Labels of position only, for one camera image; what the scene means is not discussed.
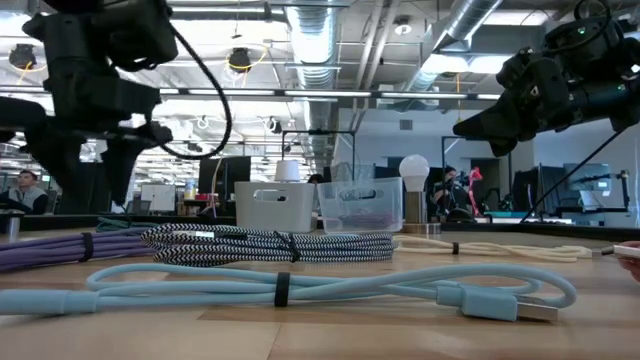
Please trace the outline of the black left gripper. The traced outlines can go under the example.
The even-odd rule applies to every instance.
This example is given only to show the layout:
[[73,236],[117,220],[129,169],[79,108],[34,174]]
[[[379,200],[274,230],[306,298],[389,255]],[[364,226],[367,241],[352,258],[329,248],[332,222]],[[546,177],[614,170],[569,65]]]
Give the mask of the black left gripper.
[[50,66],[43,88],[54,114],[44,114],[24,130],[27,150],[76,203],[86,202],[80,152],[88,137],[108,140],[101,154],[112,200],[126,202],[135,162],[145,146],[172,139],[151,120],[160,91],[123,79],[110,66]]

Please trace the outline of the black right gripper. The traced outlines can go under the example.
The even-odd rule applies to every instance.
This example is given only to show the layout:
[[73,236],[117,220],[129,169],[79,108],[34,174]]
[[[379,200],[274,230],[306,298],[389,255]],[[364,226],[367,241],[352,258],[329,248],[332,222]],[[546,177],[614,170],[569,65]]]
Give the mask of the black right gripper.
[[518,141],[531,140],[539,132],[589,121],[589,113],[575,103],[570,84],[551,57],[524,48],[503,63],[497,81],[504,88],[497,102],[453,126],[455,135],[492,141],[496,157],[510,154]]

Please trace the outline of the person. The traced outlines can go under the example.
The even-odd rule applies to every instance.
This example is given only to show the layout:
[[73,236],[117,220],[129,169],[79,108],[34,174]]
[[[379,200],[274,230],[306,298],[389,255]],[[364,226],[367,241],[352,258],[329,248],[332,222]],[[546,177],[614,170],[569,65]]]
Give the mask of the person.
[[16,209],[31,215],[44,215],[49,196],[37,186],[38,177],[30,170],[22,170],[17,177],[17,186],[0,194],[0,200],[7,201]]
[[456,209],[467,210],[468,194],[455,178],[457,170],[447,165],[444,168],[444,180],[434,184],[430,199],[435,204],[435,214],[445,217]]

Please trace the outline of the white cabinet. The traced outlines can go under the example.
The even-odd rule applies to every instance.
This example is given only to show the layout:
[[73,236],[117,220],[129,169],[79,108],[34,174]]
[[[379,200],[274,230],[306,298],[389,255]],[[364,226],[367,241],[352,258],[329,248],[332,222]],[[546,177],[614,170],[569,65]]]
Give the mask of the white cabinet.
[[173,212],[176,207],[176,189],[174,185],[141,186],[141,200],[149,203],[151,212]]

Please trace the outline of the grey monitor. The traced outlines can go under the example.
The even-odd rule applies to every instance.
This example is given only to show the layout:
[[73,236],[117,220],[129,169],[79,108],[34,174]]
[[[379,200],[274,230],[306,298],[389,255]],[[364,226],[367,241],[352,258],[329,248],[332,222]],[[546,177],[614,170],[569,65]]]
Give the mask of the grey monitor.
[[576,163],[565,163],[563,169],[566,174],[571,173],[565,184],[571,191],[611,190],[611,171],[608,164],[587,163],[579,167]]

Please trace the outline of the white bulb brass lamp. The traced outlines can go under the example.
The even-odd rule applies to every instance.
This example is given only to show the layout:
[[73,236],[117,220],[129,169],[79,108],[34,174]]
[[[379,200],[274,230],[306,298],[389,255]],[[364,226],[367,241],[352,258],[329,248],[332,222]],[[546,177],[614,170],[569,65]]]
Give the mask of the white bulb brass lamp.
[[399,174],[406,188],[402,228],[405,234],[423,237],[440,234],[440,224],[431,222],[428,216],[426,184],[429,173],[429,162],[422,155],[408,155],[400,162]]

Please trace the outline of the black monitors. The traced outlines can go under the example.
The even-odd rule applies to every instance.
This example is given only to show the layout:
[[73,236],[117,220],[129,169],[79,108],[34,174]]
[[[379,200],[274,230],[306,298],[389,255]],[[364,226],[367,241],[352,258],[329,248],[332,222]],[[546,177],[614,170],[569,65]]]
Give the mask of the black monitors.
[[230,201],[236,182],[249,182],[251,158],[249,156],[204,159],[199,162],[198,193],[218,194]]

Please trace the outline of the long ceiling light bar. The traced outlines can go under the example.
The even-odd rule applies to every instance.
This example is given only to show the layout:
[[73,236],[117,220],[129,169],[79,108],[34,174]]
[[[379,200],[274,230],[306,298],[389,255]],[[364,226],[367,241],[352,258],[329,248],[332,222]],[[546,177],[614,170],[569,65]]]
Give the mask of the long ceiling light bar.
[[285,98],[366,98],[410,100],[469,100],[494,101],[500,94],[477,92],[398,92],[364,90],[292,90],[292,89],[224,89],[227,96],[236,97],[285,97]]

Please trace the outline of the person's hand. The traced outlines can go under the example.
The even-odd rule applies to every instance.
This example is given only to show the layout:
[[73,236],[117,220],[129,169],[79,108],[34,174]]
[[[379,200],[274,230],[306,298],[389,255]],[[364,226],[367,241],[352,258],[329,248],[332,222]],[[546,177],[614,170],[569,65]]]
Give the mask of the person's hand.
[[[620,246],[632,247],[640,249],[640,241],[627,241],[620,243]],[[640,259],[619,257],[618,262],[622,268],[627,270],[631,276],[640,283]]]

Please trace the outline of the white plastic bin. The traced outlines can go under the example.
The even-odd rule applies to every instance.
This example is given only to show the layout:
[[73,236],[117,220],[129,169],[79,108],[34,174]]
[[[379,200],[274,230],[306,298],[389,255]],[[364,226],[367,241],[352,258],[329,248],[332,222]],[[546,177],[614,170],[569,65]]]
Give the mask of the white plastic bin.
[[236,182],[234,187],[239,227],[291,233],[315,229],[313,184]]

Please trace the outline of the white cylinder object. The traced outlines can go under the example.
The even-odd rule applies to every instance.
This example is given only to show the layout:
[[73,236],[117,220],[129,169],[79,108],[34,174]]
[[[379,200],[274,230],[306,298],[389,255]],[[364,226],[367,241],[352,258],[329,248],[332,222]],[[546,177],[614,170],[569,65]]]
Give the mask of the white cylinder object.
[[292,183],[300,181],[300,165],[297,160],[282,159],[276,164],[276,182]]

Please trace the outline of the black frame stand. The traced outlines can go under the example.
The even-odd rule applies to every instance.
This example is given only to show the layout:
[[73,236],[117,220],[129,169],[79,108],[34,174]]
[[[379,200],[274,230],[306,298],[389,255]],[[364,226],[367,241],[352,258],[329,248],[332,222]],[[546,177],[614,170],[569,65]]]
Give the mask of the black frame stand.
[[[453,147],[459,140],[464,139],[465,141],[481,141],[480,137],[477,136],[457,136],[457,135],[444,135],[440,139],[441,146],[441,165],[442,168],[445,168],[447,165],[446,162],[446,154],[449,151],[449,148],[446,147],[446,141],[449,139],[454,139],[451,147]],[[513,185],[513,164],[512,164],[512,154],[508,153],[507,157],[507,165],[508,165],[508,190],[511,190],[511,186]],[[470,170],[468,175],[463,176],[464,183],[467,185],[467,194],[468,199],[471,203],[472,209],[472,219],[476,222],[478,219],[487,219],[489,223],[493,222],[493,215],[489,213],[483,213],[479,210],[477,202],[475,201],[473,185],[475,182],[479,182],[483,179],[481,171],[478,167],[474,167]]]

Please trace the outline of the black aluminium table frame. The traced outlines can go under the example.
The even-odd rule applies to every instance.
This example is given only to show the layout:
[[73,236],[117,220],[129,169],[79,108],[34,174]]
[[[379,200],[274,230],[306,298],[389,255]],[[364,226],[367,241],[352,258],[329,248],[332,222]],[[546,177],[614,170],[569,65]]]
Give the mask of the black aluminium table frame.
[[[26,215],[21,219],[22,231],[47,231],[75,228],[96,228],[106,219],[123,222],[125,225],[132,222],[134,225],[163,224],[163,223],[196,223],[209,225],[235,225],[233,217],[182,217],[182,216],[125,216],[118,214],[106,215]],[[640,240],[638,228],[609,228],[562,225],[551,223],[443,223],[440,226],[445,232],[497,232],[497,233],[523,233],[548,235],[568,238],[583,238],[610,242],[625,242]]]

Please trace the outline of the short metal post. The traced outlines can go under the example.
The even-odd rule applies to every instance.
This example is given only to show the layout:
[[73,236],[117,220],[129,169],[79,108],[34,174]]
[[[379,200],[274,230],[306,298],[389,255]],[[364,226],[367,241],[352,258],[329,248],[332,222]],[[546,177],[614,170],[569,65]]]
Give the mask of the short metal post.
[[6,221],[6,235],[9,242],[17,242],[20,233],[21,220],[25,213],[20,210],[8,209],[3,210],[0,216]]

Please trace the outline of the silver ventilation duct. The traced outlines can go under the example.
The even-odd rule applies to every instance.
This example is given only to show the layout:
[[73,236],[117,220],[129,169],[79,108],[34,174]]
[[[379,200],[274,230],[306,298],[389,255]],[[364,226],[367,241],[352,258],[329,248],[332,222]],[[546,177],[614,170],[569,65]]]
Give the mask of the silver ventilation duct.
[[[330,65],[337,59],[340,10],[315,5],[292,6],[285,10],[290,25],[290,41],[301,90],[334,90],[336,72]],[[334,130],[334,105],[328,101],[303,102],[307,130]],[[322,173],[332,162],[333,135],[308,135],[306,147],[313,173]]]
[[425,92],[442,73],[452,72],[455,60],[439,52],[454,46],[455,52],[468,52],[472,37],[503,0],[455,0],[447,17],[429,25],[421,50],[424,61],[404,83],[405,92]]

